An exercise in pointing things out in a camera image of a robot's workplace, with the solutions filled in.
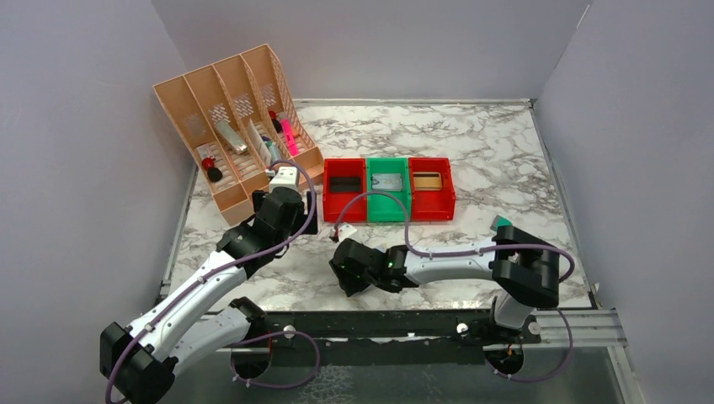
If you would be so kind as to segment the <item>gold credit card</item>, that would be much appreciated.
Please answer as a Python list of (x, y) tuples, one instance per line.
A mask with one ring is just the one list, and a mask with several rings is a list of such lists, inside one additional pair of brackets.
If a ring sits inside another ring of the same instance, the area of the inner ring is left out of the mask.
[(413, 187), (416, 191), (440, 191), (443, 188), (441, 174), (438, 172), (415, 172)]

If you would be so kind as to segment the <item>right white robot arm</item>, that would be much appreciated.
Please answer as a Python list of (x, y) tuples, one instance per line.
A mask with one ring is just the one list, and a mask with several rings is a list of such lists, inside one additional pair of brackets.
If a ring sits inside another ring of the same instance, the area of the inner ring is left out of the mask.
[(518, 227), (500, 226), (490, 239), (455, 247), (400, 245), (380, 251), (347, 238), (329, 265), (348, 296), (370, 286), (399, 293), (438, 281), (493, 281), (502, 289), (493, 303), (493, 322), (518, 330), (533, 310), (558, 307), (564, 256)]

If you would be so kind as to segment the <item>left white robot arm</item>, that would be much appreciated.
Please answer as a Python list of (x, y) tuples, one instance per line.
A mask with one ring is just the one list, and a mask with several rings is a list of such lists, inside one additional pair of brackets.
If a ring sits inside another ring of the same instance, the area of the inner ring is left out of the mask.
[(279, 160), (269, 192), (258, 193), (256, 212), (226, 231), (194, 274), (127, 326), (109, 324), (100, 335), (104, 399), (156, 403), (195, 362), (231, 344), (268, 342), (265, 312), (249, 298), (234, 300), (210, 320), (203, 315), (259, 269), (281, 258), (293, 241), (317, 232), (316, 192), (307, 171)]

